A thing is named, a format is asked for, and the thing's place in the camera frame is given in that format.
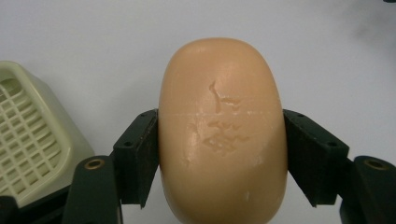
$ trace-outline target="soap dish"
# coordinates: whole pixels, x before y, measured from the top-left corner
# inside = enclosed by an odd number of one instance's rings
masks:
[[[0,195],[31,203],[70,184],[92,155],[50,88],[17,63],[0,62]]]

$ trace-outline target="orange soap bar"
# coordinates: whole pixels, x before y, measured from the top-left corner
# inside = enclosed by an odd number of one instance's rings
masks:
[[[182,223],[265,223],[281,205],[282,107],[249,44],[208,38],[175,53],[163,77],[159,141],[163,190]]]

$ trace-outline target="screw hole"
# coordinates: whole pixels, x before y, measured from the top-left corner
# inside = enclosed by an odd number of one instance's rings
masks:
[[[85,163],[85,169],[87,170],[96,170],[105,165],[105,161],[101,159],[94,159]]]
[[[131,147],[132,146],[132,142],[124,142],[124,145],[126,146],[126,147]]]
[[[327,146],[329,146],[329,147],[336,147],[337,144],[334,143],[334,142],[328,142],[328,143],[327,143]]]
[[[370,166],[371,168],[376,169],[376,170],[381,170],[381,171],[388,170],[388,166],[386,164],[382,163],[381,161],[375,161],[373,159],[367,159],[367,160],[364,161],[364,163],[366,165]]]

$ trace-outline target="grid pattern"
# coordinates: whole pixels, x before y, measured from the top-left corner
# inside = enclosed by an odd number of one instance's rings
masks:
[[[0,195],[21,196],[50,175],[61,148],[21,83],[0,82]]]

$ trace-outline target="white background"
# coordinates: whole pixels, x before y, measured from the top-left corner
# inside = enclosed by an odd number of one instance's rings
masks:
[[[381,0],[0,0],[0,60],[49,84],[96,154],[108,155],[134,118],[156,108],[172,54],[227,36],[267,60],[284,108],[350,146],[349,158],[396,163],[396,4]],[[312,208],[290,176],[271,223],[340,223]],[[178,223],[157,174],[147,207],[124,222]]]

